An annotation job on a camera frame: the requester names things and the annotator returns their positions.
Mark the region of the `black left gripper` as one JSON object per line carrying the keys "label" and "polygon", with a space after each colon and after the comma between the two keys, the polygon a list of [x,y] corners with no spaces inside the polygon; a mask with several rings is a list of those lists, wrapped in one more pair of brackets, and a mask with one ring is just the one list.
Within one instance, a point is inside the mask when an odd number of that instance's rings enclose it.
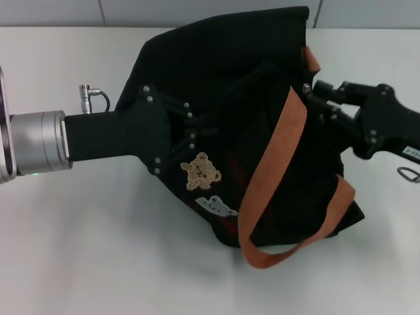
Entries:
{"label": "black left gripper", "polygon": [[124,110],[69,115],[64,123],[70,160],[135,156],[151,174],[163,174],[193,152],[197,141],[218,135],[218,128],[213,127],[187,129],[176,137],[167,112],[187,124],[197,122],[189,102],[160,93],[152,85],[141,86],[135,101]]}

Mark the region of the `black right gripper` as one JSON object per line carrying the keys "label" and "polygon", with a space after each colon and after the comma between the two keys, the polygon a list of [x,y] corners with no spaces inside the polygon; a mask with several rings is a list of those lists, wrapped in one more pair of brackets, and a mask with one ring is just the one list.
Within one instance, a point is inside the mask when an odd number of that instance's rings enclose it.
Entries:
{"label": "black right gripper", "polygon": [[394,89],[343,82],[337,89],[325,81],[314,84],[314,94],[307,97],[308,109],[321,117],[324,127],[344,138],[360,138],[360,127],[337,106],[359,106],[356,120],[360,124],[362,143],[353,147],[362,159],[377,152],[390,152],[410,161],[419,160],[419,113],[403,106]]}

